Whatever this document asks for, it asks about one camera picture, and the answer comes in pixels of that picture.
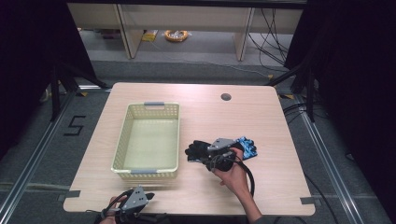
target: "gray floor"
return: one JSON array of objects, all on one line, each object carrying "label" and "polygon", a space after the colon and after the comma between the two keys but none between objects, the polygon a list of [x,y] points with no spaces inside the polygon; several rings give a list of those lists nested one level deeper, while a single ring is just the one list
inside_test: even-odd
[{"label": "gray floor", "polygon": [[[165,80],[175,71],[180,73],[179,67],[188,66],[192,75],[187,78],[196,78],[200,73],[216,71],[217,67],[226,74],[235,77],[232,80],[219,79],[219,82],[231,82],[243,85],[261,85],[268,80],[270,75],[278,76],[281,72],[261,67],[261,63],[276,70],[286,70],[274,60],[259,55],[254,44],[247,43],[245,60],[238,62],[234,54],[233,34],[191,32],[191,36],[182,43],[170,43],[164,40],[160,31],[154,43],[142,42],[136,57],[132,60],[126,58],[125,49],[120,39],[104,40],[99,33],[82,31],[81,37],[92,60],[92,65],[99,78],[105,82],[130,80],[137,81]],[[255,41],[262,43],[260,35],[252,35]],[[279,42],[287,47],[292,39],[291,35],[279,35]],[[281,55],[277,49],[265,47],[279,59]],[[156,63],[157,70],[150,70],[150,63]],[[133,74],[133,68],[138,68],[142,74]],[[211,74],[202,74],[207,83],[213,83]],[[183,79],[180,82],[195,82],[198,79]],[[288,93],[288,86],[292,78],[279,84],[276,88],[280,93]],[[95,214],[66,213],[63,210],[62,197],[70,187],[85,148],[88,145],[96,121],[106,102],[108,92],[93,91],[86,97],[75,96],[70,103],[67,113],[60,121],[55,135],[49,143],[43,159],[38,164],[35,174],[30,180],[18,205],[13,210],[13,215],[8,223],[92,223]],[[293,99],[280,99],[284,108],[296,104]],[[4,200],[13,183],[18,181],[30,156],[34,153],[39,140],[49,126],[50,102],[45,102],[35,112],[34,118],[25,130],[23,141],[12,148],[3,160],[0,161],[0,200]],[[84,128],[78,137],[66,137],[65,133],[73,132],[68,127],[71,118],[84,115],[82,122]],[[381,204],[373,194],[359,167],[354,161],[345,157],[347,149],[337,131],[332,126],[325,109],[315,106],[315,125],[328,149],[337,171],[346,184],[364,223],[390,223]],[[314,144],[306,128],[306,119],[298,110],[293,110],[286,115],[290,126],[294,144],[296,146],[304,172],[316,183],[323,192],[339,223],[351,223],[347,212],[341,204],[328,172],[318,154],[318,147]],[[308,180],[308,186],[316,199],[317,212],[312,217],[303,217],[306,223],[334,223],[329,208],[321,199],[318,189]],[[210,223],[209,219],[198,219],[201,223]],[[302,223],[295,217],[282,217],[277,223]]]}]

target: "blue object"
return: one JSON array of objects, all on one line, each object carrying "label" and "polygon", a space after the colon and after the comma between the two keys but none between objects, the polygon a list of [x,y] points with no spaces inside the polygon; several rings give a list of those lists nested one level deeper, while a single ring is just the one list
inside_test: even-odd
[{"label": "blue object", "polygon": [[245,136],[242,136],[236,139],[236,142],[241,144],[244,148],[244,158],[243,160],[250,159],[252,157],[257,156],[257,148],[254,146],[254,142],[250,139],[247,139]]}]

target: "black cable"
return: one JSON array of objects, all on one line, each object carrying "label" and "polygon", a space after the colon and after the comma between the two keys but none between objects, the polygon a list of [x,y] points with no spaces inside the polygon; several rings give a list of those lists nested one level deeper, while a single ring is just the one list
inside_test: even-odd
[{"label": "black cable", "polygon": [[[287,112],[291,111],[292,109],[298,108],[300,106],[306,106],[306,105],[307,105],[307,103],[300,103],[300,104],[288,106],[288,107],[283,109],[283,113],[286,114]],[[321,102],[320,101],[315,101],[314,105],[321,105]]]},{"label": "black cable", "polygon": [[270,57],[271,59],[273,59],[273,60],[276,61],[277,63],[280,63],[280,64],[283,65],[283,62],[282,62],[280,59],[278,59],[275,55],[273,55],[272,53],[268,52],[267,50],[265,50],[265,49],[262,47],[262,46],[265,44],[265,40],[264,40],[264,42],[262,43],[262,45],[260,46],[260,45],[253,39],[253,37],[252,37],[250,34],[249,34],[248,36],[250,37],[250,40],[253,42],[253,44],[256,46],[256,48],[257,48],[260,52],[264,53],[265,55],[267,55],[268,57]]},{"label": "black cable", "polygon": [[266,69],[268,69],[268,70],[273,70],[273,71],[277,71],[277,72],[287,72],[287,71],[283,71],[283,70],[278,70],[278,69],[274,69],[274,68],[270,68],[270,67],[267,67],[267,66],[265,66],[264,64],[262,64],[262,51],[264,50],[264,49],[261,49],[261,47],[259,46],[259,44],[258,43],[256,43],[256,41],[254,41],[254,39],[253,39],[253,37],[251,37],[251,35],[248,35],[249,37],[250,37],[250,39],[251,39],[251,41],[253,42],[253,44],[254,45],[256,45],[256,48],[257,48],[257,50],[259,51],[259,61],[260,61],[260,64],[262,65],[262,67],[264,67],[264,68],[266,68]]},{"label": "black cable", "polygon": [[283,45],[281,45],[281,44],[279,43],[279,39],[277,38],[275,15],[276,15],[276,10],[273,8],[273,16],[272,16],[272,21],[271,21],[271,25],[270,25],[270,23],[268,22],[267,18],[265,17],[264,11],[263,11],[263,9],[262,9],[262,16],[264,17],[265,23],[267,24],[268,33],[271,34],[271,36],[272,36],[273,39],[275,40],[275,42],[276,42],[276,44],[278,45],[278,47],[275,47],[275,46],[271,45],[271,44],[266,40],[266,38],[265,38],[265,41],[266,41],[269,45],[273,46],[275,49],[278,49],[278,50],[279,50],[279,53],[280,53],[280,55],[281,55],[281,57],[282,57],[282,59],[283,59],[283,63],[284,63],[284,61],[286,60],[286,57],[285,57],[285,55],[284,55],[284,50],[282,49],[282,47],[283,47],[284,49],[287,49],[287,48],[285,48]]},{"label": "black cable", "polygon": [[270,42],[267,41],[268,35],[270,35],[270,33],[268,33],[266,37],[264,37],[262,34],[260,34],[260,36],[262,37],[264,42],[266,42],[269,46],[273,47],[274,49],[277,49],[276,46],[274,46],[273,44],[271,44]]},{"label": "black cable", "polygon": [[254,197],[255,183],[254,183],[253,173],[251,173],[251,171],[248,169],[248,167],[242,162],[242,160],[239,157],[236,157],[236,158],[238,158],[239,161],[232,160],[232,159],[227,158],[227,157],[223,157],[224,160],[235,162],[240,167],[242,167],[242,169],[244,169],[244,171],[247,173],[247,176],[248,176],[248,178],[250,180],[250,194],[251,194],[252,197]]},{"label": "black cable", "polygon": [[298,115],[294,116],[291,120],[288,121],[288,124],[291,124],[295,119],[297,119],[299,116],[301,116],[306,110],[300,110],[297,112],[300,112]]},{"label": "black cable", "polygon": [[122,194],[120,194],[116,199],[114,199],[114,200],[108,205],[107,208],[105,208],[105,209],[102,210],[102,212],[100,213],[101,217],[102,217],[102,218],[107,217],[107,212],[108,212],[108,210],[110,210],[110,208],[111,208],[115,203],[117,203],[117,202],[119,201],[120,198],[122,198],[122,197],[125,196],[125,195],[130,195],[130,194],[132,194],[133,192],[134,192],[133,189],[129,189],[129,190],[127,190],[127,191],[124,191]]},{"label": "black cable", "polygon": [[[298,108],[300,106],[306,105],[306,103],[303,104],[297,104],[297,105],[291,105],[289,107],[286,107],[285,109],[283,109],[283,113],[286,116],[286,113],[294,108]],[[296,117],[294,117],[292,120],[294,120],[295,118],[297,118],[298,116],[300,116],[304,111],[301,111],[301,113],[299,113]],[[332,207],[330,206],[329,202],[327,201],[326,197],[324,196],[324,194],[322,193],[322,191],[320,190],[320,188],[314,183],[314,181],[306,174],[304,173],[304,176],[309,180],[309,182],[315,187],[315,189],[317,189],[317,191],[319,192],[320,196],[322,197],[323,201],[326,203],[326,205],[328,206],[330,213],[332,214],[332,218],[334,219],[334,222],[336,224],[338,224],[338,219],[335,216],[334,211],[332,210]]]},{"label": "black cable", "polygon": [[242,167],[244,171],[247,173],[248,178],[250,180],[250,194],[253,197],[254,196],[254,190],[255,190],[255,183],[254,183],[254,178],[253,178],[253,173],[248,169],[248,167],[242,162],[242,161],[236,161],[236,164]]}]

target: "beige basket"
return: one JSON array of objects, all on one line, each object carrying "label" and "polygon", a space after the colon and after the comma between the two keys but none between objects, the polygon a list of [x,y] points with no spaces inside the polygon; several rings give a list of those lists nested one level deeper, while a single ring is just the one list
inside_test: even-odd
[{"label": "beige basket", "polygon": [[111,170],[126,180],[176,177],[179,113],[178,103],[128,105]]}]

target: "metal rail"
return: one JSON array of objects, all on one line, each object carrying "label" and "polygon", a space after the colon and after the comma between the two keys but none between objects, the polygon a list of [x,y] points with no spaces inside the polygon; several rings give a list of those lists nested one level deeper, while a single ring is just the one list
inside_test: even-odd
[{"label": "metal rail", "polygon": [[70,102],[73,100],[74,95],[75,92],[69,92],[66,94],[58,117],[54,121],[51,121],[49,123],[49,126],[43,134],[37,147],[35,148],[35,151],[23,168],[20,177],[14,183],[12,189],[8,193],[8,196],[3,201],[0,207],[0,223],[7,224],[9,219],[11,218],[11,215],[14,212],[18,202],[20,201],[29,181],[32,179],[35,170],[37,169],[39,163],[44,157],[44,154],[46,153],[47,148],[50,145],[50,142],[64,117],[64,112]]},{"label": "metal rail", "polygon": [[[303,103],[303,100],[300,96],[296,96],[296,101],[298,104]],[[359,212],[359,209],[355,203],[355,200],[352,198],[352,195],[350,194],[347,185],[343,180],[343,177],[341,177],[341,174],[338,172],[338,169],[332,160],[332,156],[330,155],[329,150],[326,148],[326,145],[324,144],[320,136],[317,126],[314,122],[311,122],[311,119],[307,116],[306,113],[303,113],[303,120],[309,134],[314,141],[315,147],[322,160],[324,168],[326,169],[327,174],[332,181],[335,192],[337,193],[338,198],[341,201],[341,205],[343,205],[346,211],[346,216],[348,217],[350,223],[364,223],[361,217],[361,213]]]}]

